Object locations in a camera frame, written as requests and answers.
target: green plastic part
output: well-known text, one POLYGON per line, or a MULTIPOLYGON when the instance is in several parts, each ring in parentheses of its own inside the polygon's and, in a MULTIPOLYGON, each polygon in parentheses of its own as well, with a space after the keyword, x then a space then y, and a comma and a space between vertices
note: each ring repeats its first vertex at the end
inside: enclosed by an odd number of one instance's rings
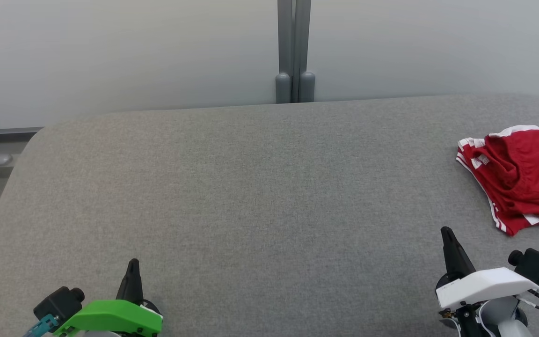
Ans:
POLYGON ((156 337, 162 316, 125 300, 93 301, 64 323, 53 335, 72 337, 79 331, 116 331, 156 337))

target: red fabric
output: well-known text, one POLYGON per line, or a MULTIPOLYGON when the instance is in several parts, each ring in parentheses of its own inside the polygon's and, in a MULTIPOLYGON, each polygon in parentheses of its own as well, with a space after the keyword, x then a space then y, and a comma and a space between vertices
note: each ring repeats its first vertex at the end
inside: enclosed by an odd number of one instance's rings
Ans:
POLYGON ((509 235, 539 223, 539 128, 518 125, 459 142, 458 160, 491 200, 496 227, 509 235))

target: gray fabric surface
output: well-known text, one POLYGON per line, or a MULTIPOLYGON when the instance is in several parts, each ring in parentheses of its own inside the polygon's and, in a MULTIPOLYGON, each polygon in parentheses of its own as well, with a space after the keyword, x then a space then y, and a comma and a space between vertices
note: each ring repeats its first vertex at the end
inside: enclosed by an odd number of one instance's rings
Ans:
MULTIPOLYGON (((450 226, 475 267, 507 237, 456 141, 539 125, 539 98, 456 95, 117 113, 39 132, 0 199, 0 336, 58 286, 112 299, 130 258, 164 336, 455 336, 450 226)), ((526 310, 539 336, 539 311, 526 310)))

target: red clothing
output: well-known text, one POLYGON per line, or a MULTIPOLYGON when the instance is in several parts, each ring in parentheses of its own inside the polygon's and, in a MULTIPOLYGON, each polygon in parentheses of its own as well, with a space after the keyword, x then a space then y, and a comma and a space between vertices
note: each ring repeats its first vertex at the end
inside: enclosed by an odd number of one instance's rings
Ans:
POLYGON ((539 128, 517 125, 459 141, 457 160, 488 195, 496 228, 515 235, 539 224, 539 128))

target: white wall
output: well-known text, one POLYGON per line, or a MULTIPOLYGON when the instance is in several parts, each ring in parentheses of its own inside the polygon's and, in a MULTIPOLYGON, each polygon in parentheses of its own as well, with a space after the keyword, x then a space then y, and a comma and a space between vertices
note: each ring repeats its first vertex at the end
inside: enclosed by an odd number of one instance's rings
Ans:
POLYGON ((275 103, 275 0, 0 0, 0 128, 275 103))
POLYGON ((313 0, 316 100, 539 94, 539 0, 313 0))

